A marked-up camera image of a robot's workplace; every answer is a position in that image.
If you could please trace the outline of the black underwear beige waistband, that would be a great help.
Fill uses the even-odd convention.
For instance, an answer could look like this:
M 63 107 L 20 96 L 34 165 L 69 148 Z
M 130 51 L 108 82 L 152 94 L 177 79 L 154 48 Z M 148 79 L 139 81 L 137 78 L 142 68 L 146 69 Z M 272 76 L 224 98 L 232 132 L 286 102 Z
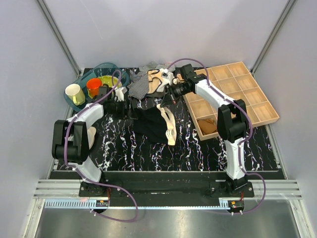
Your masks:
M 146 110 L 135 109 L 133 131 L 147 137 L 151 143 L 169 146 L 176 144 L 177 129 L 174 114 L 162 104 Z

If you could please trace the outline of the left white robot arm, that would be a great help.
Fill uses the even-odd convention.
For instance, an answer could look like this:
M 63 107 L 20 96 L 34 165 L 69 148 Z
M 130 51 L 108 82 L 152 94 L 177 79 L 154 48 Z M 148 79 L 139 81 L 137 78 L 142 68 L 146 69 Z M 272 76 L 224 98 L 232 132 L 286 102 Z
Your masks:
M 129 116 L 129 99 L 126 87 L 102 87 L 99 94 L 88 101 L 86 106 L 73 117 L 57 120 L 53 128 L 52 156 L 63 161 L 90 184 L 95 196 L 106 193 L 102 171 L 90 158 L 90 149 L 94 143 L 93 124 L 105 114 L 119 119 Z

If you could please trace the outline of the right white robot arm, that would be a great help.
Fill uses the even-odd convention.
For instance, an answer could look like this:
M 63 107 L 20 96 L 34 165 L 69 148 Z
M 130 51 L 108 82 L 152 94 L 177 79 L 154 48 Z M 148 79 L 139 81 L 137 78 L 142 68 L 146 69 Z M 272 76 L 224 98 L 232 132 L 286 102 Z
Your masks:
M 229 196 L 237 196 L 243 186 L 239 181 L 246 175 L 243 150 L 247 140 L 247 130 L 252 130 L 252 123 L 247 115 L 246 104 L 242 99 L 234 100 L 215 87 L 209 80 L 209 74 L 196 74 L 191 64 L 179 69 L 183 82 L 167 86 L 161 106 L 175 104 L 188 94 L 195 93 L 217 109 L 217 132 L 224 140 L 227 153 L 226 174 L 231 179 L 225 184 Z

